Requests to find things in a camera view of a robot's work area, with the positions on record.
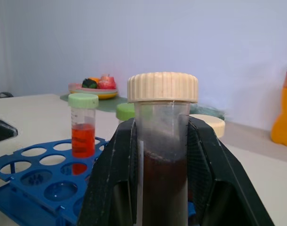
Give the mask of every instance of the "light green lid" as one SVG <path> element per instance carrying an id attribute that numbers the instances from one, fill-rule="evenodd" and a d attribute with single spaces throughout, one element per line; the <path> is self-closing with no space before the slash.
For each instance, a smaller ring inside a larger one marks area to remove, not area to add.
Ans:
<path id="1" fill-rule="evenodd" d="M 94 109 L 98 107 L 98 96 L 88 93 L 72 93 L 68 96 L 68 106 Z"/>
<path id="2" fill-rule="evenodd" d="M 116 107 L 116 117 L 121 121 L 127 121 L 128 119 L 135 117 L 134 104 L 123 103 Z"/>

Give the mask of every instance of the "cream screw cap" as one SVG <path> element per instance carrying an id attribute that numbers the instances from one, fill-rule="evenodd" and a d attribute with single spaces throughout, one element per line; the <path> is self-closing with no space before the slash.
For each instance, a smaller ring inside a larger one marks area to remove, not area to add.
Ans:
<path id="1" fill-rule="evenodd" d="M 222 119 L 204 114 L 190 114 L 190 116 L 203 120 L 206 124 L 213 128 L 218 138 L 223 137 L 225 131 L 225 122 Z"/>
<path id="2" fill-rule="evenodd" d="M 176 72 L 138 74 L 128 80 L 128 102 L 177 100 L 198 101 L 198 79 Z"/>

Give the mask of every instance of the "green mat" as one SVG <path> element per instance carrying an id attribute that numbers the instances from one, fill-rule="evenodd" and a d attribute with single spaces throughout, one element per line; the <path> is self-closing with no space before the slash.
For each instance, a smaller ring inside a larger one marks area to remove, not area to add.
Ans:
<path id="1" fill-rule="evenodd" d="M 63 101 L 68 101 L 68 95 L 69 94 L 62 95 L 60 96 L 60 99 Z M 104 112 L 116 112 L 117 105 L 127 102 L 127 98 L 124 97 L 114 97 L 107 100 L 99 100 L 97 109 Z"/>

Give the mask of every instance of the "red fruit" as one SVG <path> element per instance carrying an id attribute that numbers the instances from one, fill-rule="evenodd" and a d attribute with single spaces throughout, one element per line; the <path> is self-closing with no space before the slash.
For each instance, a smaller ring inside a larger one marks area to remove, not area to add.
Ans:
<path id="1" fill-rule="evenodd" d="M 116 84 L 113 77 L 102 76 L 98 82 L 99 89 L 116 89 Z"/>

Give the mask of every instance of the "plastic bottle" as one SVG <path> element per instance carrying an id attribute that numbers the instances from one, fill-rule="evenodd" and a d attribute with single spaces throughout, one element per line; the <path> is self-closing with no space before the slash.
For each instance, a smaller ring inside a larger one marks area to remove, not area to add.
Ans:
<path id="1" fill-rule="evenodd" d="M 128 81 L 138 141 L 137 226 L 186 226 L 187 125 L 197 79 L 148 73 Z"/>
<path id="2" fill-rule="evenodd" d="M 76 158 L 88 158 L 95 153 L 95 122 L 98 96 L 73 93 L 68 96 L 68 105 L 72 109 L 72 155 Z M 78 175 L 86 170 L 82 164 L 74 164 L 72 171 Z"/>
<path id="3" fill-rule="evenodd" d="M 281 114 L 271 131 L 272 141 L 287 146 L 287 75 L 282 90 Z"/>

